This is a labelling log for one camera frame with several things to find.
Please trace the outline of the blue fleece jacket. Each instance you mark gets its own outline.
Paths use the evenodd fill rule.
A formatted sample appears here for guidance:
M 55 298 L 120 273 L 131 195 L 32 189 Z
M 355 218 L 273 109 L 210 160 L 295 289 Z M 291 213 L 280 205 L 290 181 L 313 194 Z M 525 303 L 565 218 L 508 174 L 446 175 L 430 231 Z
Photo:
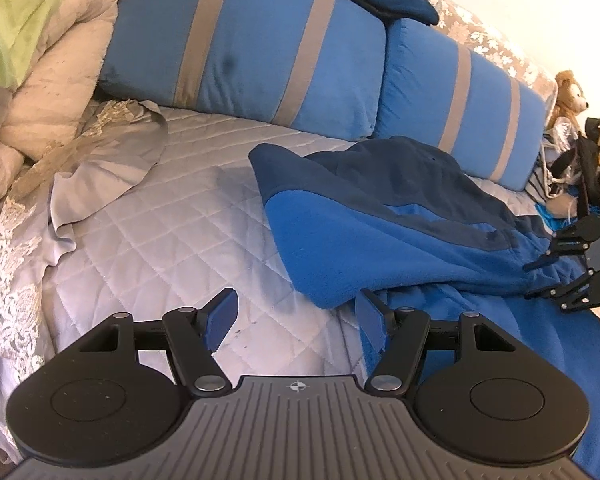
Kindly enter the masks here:
M 591 419 L 574 459 L 600 479 L 600 319 L 532 297 L 584 271 L 573 258 L 532 268 L 550 244 L 541 218 L 514 214 L 453 157 L 402 136 L 308 156 L 262 143 L 249 160 L 298 292 L 322 309 L 370 289 L 437 320 L 484 315 L 582 388 Z

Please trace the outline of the black bag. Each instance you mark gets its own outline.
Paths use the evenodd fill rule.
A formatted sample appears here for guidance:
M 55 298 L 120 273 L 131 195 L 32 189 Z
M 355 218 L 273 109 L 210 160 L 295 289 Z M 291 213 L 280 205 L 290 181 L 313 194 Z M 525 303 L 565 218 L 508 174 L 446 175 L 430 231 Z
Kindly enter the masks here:
M 565 177 L 569 167 L 578 174 L 574 184 L 578 191 L 578 218 L 587 216 L 591 209 L 600 214 L 600 118 L 588 118 L 574 147 L 552 162 L 548 170 L 558 178 Z

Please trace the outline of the brown teddy bear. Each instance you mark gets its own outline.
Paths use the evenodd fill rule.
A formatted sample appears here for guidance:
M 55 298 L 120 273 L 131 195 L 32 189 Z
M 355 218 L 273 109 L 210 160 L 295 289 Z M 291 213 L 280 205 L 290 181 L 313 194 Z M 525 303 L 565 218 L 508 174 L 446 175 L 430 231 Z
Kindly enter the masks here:
M 550 114 L 548 128 L 553 128 L 558 118 L 568 119 L 577 132 L 581 131 L 578 116 L 588 109 L 582 87 L 571 70 L 562 70 L 555 76 L 557 96 Z

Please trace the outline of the silver quilted bedspread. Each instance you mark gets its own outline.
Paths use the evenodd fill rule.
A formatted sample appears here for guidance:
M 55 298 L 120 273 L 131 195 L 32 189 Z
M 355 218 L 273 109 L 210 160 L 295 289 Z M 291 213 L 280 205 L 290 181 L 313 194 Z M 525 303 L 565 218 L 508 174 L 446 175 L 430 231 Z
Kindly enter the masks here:
M 159 110 L 168 133 L 158 162 L 73 226 L 72 252 L 40 276 L 0 261 L 0 449 L 16 478 L 597 479 L 574 459 L 583 437 L 573 456 L 535 466 L 490 466 L 442 448 L 399 399 L 365 390 L 378 355 L 358 326 L 357 294 L 322 309 L 294 288 L 250 152 L 266 143 L 308 156 L 366 140 Z M 521 194 L 463 174 L 514 214 L 541 218 Z M 4 247 L 0 235 L 0 258 Z M 123 462 L 69 467 L 19 451 L 7 402 L 58 353 L 115 313 L 158 321 L 226 288 L 237 318 L 212 356 L 229 393 L 194 401 L 170 434 Z

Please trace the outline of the blue striped pillow right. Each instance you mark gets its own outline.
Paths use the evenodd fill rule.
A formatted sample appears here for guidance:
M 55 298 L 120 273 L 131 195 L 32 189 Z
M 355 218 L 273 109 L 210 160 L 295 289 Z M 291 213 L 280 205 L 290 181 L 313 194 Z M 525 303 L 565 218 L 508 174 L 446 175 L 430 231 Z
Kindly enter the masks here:
M 466 174 L 520 191 L 544 120 L 541 97 L 484 56 L 418 21 L 388 27 L 375 138 L 431 145 Z

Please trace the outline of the blue striped pillow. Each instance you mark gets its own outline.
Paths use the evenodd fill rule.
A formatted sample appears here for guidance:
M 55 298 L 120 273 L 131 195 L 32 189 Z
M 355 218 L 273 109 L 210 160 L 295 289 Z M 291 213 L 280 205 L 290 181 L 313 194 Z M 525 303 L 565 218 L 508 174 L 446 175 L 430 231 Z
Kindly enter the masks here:
M 520 191 L 544 120 L 541 97 L 484 56 L 418 21 L 388 27 L 375 138 L 431 145 L 466 174 Z
M 350 0 L 120 0 L 99 82 L 118 98 L 358 140 L 375 127 L 385 42 Z

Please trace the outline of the beige floral headboard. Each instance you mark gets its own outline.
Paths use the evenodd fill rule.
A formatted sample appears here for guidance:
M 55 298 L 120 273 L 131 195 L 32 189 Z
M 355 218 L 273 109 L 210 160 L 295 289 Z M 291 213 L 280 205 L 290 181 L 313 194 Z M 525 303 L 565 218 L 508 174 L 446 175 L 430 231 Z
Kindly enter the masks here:
M 509 40 L 504 32 L 481 21 L 474 12 L 453 0 L 428 1 L 438 12 L 439 32 L 523 82 L 542 98 L 545 113 L 550 114 L 557 98 L 557 84 L 552 74 Z

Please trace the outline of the grey lace-trimmed cloth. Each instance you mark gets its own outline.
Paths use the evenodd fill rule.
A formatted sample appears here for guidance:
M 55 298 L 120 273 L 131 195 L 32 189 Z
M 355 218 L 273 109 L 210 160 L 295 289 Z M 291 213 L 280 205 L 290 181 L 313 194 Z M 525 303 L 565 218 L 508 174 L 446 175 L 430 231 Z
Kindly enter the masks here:
M 153 102 L 108 101 L 68 144 L 54 146 L 20 177 L 1 212 L 10 272 L 40 276 L 76 248 L 73 226 L 142 182 L 166 144 Z

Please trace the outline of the beige quilted comforter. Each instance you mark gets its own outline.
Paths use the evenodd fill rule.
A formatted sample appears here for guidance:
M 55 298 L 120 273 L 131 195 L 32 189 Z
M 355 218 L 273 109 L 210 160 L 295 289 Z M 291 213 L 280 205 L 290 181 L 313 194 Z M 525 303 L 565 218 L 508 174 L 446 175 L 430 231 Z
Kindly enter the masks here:
M 26 79 L 0 89 L 0 199 L 26 158 L 35 162 L 79 131 L 118 15 L 118 0 L 62 0 Z

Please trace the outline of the blue striped pillow left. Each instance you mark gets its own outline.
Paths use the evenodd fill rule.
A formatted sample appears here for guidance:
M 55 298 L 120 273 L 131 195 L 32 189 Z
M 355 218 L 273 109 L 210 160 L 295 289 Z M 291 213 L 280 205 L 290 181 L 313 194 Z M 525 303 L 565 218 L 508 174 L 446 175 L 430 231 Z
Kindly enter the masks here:
M 118 98 L 358 140 L 375 127 L 385 42 L 350 0 L 120 0 L 99 82 Z

